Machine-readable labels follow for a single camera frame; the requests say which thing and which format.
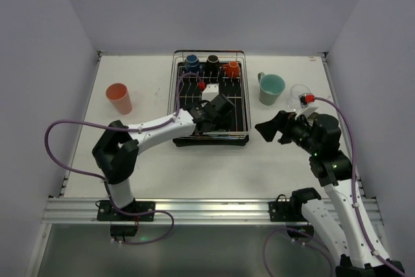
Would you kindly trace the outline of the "clear glass tumbler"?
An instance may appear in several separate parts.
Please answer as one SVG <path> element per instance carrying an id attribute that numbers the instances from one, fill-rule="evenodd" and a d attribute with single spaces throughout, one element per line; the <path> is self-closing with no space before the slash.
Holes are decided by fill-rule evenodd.
<path id="1" fill-rule="evenodd" d="M 291 87 L 289 96 L 287 97 L 287 108 L 289 111 L 297 112 L 303 109 L 300 97 L 307 93 L 311 93 L 310 89 L 303 84 L 295 84 Z"/>

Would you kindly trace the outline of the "tall mint green mug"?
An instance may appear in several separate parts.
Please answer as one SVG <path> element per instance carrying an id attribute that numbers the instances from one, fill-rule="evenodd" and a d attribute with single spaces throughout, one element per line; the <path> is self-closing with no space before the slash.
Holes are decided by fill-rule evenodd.
<path id="1" fill-rule="evenodd" d="M 279 75 L 265 74 L 264 72 L 258 73 L 257 79 L 260 89 L 260 102 L 267 106 L 273 105 L 284 92 L 286 87 L 285 81 Z"/>

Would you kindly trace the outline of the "blue ceramic mug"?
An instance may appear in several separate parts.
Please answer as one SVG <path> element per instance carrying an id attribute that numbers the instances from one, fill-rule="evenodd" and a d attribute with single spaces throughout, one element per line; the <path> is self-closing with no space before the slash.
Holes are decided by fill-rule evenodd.
<path id="1" fill-rule="evenodd" d="M 200 71 L 200 60 L 197 55 L 189 54 L 185 58 L 185 70 L 187 72 L 198 73 Z"/>

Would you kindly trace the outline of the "pink plastic tumbler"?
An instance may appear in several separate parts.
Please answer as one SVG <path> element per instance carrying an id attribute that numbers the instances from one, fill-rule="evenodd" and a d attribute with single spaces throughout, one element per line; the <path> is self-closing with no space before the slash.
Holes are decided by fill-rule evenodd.
<path id="1" fill-rule="evenodd" d="M 111 102 L 113 107 L 123 115 L 132 111 L 132 103 L 127 87 L 122 83 L 115 83 L 106 89 L 106 98 Z"/>

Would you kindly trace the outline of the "small mint green cup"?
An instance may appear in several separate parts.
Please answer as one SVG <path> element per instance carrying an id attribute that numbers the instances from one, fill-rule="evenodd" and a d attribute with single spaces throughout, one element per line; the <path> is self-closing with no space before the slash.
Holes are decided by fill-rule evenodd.
<path id="1" fill-rule="evenodd" d="M 224 137 L 226 133 L 225 132 L 208 132 L 206 133 L 206 135 L 211 138 L 221 138 L 221 137 Z"/>

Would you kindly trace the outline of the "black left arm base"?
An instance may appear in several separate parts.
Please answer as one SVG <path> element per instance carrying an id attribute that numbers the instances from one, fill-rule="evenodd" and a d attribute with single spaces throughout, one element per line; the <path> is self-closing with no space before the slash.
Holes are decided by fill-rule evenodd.
<path id="1" fill-rule="evenodd" d="M 133 222 L 134 225 L 111 225 L 110 236 L 113 239 L 126 241 L 126 238 L 134 237 L 137 234 L 139 221 L 152 222 L 154 213 L 144 216 L 132 216 L 132 214 L 145 213 L 154 211 L 156 203 L 154 201 L 133 201 L 124 208 L 122 213 L 118 212 L 109 200 L 98 200 L 95 203 L 97 207 L 97 220 L 104 222 Z"/>

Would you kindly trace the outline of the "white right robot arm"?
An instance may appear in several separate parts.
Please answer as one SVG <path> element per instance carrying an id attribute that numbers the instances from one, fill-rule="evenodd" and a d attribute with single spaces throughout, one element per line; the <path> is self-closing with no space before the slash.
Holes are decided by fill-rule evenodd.
<path id="1" fill-rule="evenodd" d="M 312 123 L 303 115 L 280 111 L 255 129 L 265 141 L 281 132 L 280 144 L 295 143 L 309 153 L 312 173 L 330 198 L 338 220 L 323 211 L 316 189 L 293 191 L 291 211 L 309 221 L 335 262 L 336 276 L 404 276 L 399 261 L 390 258 L 364 208 L 358 184 L 352 179 L 352 164 L 340 150 L 338 119 L 319 114 Z"/>

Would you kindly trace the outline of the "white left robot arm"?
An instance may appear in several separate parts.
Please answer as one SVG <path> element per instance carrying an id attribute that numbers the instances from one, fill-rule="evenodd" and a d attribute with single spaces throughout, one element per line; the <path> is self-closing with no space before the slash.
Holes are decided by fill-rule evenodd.
<path id="1" fill-rule="evenodd" d="M 234 111 L 235 105 L 229 98 L 219 94 L 211 101 L 188 104 L 153 121 L 134 125 L 115 121 L 106 127 L 92 155 L 104 173 L 113 204 L 123 209 L 133 203 L 129 178 L 141 153 L 166 141 L 217 130 L 229 123 Z"/>

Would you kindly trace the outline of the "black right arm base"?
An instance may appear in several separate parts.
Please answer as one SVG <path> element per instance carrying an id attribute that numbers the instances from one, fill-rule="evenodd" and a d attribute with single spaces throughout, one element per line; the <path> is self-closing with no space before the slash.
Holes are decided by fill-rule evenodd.
<path id="1" fill-rule="evenodd" d="M 293 228 L 302 233 L 314 236 L 314 228 L 310 223 L 296 211 L 284 194 L 278 195 L 274 200 L 268 202 L 269 219 L 273 223 L 282 223 L 286 227 Z"/>

